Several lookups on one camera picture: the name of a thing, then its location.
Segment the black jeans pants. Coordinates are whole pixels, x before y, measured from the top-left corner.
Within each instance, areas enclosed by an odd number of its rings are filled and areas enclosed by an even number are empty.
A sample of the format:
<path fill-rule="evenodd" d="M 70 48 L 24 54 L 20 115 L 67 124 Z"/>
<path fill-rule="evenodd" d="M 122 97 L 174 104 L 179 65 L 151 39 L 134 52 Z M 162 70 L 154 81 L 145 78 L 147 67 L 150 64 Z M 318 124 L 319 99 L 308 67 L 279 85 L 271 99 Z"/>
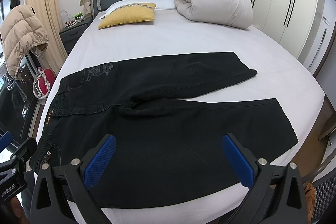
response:
<path fill-rule="evenodd" d="M 106 134 L 116 152 L 92 194 L 104 208 L 170 206 L 238 182 L 222 150 L 233 134 L 273 161 L 298 143 L 276 99 L 197 102 L 257 72 L 233 52 L 154 56 L 100 64 L 61 79 L 30 160 L 66 165 Z"/>

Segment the brown crumpled cloth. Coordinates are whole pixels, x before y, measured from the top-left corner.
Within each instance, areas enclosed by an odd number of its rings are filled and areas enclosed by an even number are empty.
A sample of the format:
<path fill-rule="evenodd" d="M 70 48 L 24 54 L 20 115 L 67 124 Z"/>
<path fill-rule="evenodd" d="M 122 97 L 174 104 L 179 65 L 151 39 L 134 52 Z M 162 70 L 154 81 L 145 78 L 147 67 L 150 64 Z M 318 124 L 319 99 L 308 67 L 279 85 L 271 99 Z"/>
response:
<path fill-rule="evenodd" d="M 307 224 L 311 224 L 311 219 L 314 211 L 314 206 L 316 203 L 316 192 L 315 188 L 311 183 L 305 185 L 305 198 L 307 207 Z"/>

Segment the red and white bag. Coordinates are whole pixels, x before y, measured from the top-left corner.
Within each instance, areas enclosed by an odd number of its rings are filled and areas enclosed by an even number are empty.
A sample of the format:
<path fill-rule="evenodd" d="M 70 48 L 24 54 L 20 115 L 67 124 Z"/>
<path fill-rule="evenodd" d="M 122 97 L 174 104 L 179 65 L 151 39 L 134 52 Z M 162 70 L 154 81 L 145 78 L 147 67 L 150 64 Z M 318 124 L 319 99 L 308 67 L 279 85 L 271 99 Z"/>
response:
<path fill-rule="evenodd" d="M 38 67 L 37 70 L 38 74 L 33 82 L 33 94 L 38 99 L 44 100 L 49 96 L 56 77 L 50 69 Z"/>

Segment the dark grey nightstand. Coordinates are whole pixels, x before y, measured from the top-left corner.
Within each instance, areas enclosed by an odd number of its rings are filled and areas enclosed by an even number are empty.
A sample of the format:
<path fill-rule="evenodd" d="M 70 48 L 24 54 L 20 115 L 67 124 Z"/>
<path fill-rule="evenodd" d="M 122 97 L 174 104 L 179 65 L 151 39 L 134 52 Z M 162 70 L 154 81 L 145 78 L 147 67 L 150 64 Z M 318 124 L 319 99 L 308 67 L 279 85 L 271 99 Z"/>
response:
<path fill-rule="evenodd" d="M 75 46 L 79 38 L 82 36 L 84 31 L 92 23 L 92 21 L 93 21 L 92 18 L 86 18 L 82 22 L 76 23 L 73 26 L 64 27 L 59 32 L 61 41 L 68 55 L 71 53 L 73 47 Z"/>

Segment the beige puffer jacket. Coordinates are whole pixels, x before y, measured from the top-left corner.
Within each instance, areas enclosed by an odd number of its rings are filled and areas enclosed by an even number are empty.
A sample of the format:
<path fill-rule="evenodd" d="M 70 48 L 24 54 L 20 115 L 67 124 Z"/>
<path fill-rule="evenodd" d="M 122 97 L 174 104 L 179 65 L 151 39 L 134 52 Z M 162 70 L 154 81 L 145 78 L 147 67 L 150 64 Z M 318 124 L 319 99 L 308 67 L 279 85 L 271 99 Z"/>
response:
<path fill-rule="evenodd" d="M 8 74 L 17 79 L 22 59 L 29 52 L 41 58 L 49 44 L 46 29 L 29 5 L 14 7 L 1 25 L 1 44 Z"/>

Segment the yellow pillow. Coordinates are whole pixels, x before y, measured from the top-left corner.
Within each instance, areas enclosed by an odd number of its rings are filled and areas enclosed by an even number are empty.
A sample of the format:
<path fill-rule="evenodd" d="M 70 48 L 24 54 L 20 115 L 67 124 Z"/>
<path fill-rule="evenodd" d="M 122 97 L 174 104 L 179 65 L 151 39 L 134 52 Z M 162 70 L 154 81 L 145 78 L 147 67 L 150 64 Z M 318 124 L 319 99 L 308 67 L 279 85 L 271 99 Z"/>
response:
<path fill-rule="evenodd" d="M 123 5 L 104 17 L 98 25 L 98 29 L 133 24 L 152 22 L 155 20 L 155 3 L 131 3 Z"/>

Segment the rolled white duvet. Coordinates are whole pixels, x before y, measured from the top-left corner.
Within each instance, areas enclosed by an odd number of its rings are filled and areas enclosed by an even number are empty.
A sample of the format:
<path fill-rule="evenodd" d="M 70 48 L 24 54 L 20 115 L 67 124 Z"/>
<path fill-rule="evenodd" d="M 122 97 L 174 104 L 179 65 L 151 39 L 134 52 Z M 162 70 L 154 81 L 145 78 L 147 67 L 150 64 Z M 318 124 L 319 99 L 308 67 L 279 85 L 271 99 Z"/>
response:
<path fill-rule="evenodd" d="M 174 0 L 177 12 L 185 18 L 245 30 L 252 25 L 250 0 Z"/>

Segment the white wardrobe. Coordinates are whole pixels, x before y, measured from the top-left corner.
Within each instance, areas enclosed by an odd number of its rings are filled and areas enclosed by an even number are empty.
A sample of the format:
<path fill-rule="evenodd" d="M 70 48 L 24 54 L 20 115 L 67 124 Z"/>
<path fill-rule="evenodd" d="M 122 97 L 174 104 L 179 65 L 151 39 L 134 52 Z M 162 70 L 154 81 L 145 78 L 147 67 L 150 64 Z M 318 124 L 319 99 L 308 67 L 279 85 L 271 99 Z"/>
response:
<path fill-rule="evenodd" d="M 251 0 L 253 25 L 316 75 L 335 28 L 335 0 Z"/>

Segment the white pillow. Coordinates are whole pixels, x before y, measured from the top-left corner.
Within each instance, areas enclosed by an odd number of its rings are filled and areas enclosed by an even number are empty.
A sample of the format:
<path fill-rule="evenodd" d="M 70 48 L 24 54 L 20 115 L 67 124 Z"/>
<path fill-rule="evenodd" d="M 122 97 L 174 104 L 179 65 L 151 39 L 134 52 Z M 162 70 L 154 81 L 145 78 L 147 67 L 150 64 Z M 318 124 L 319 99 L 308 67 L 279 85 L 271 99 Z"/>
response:
<path fill-rule="evenodd" d="M 116 10 L 119 7 L 125 6 L 125 5 L 131 5 L 136 3 L 154 3 L 156 4 L 155 11 L 157 10 L 173 10 L 175 9 L 175 0 L 122 0 L 118 1 L 110 7 L 105 10 L 104 14 L 100 16 L 99 19 L 103 19 L 106 16 L 108 16 L 111 12 Z"/>

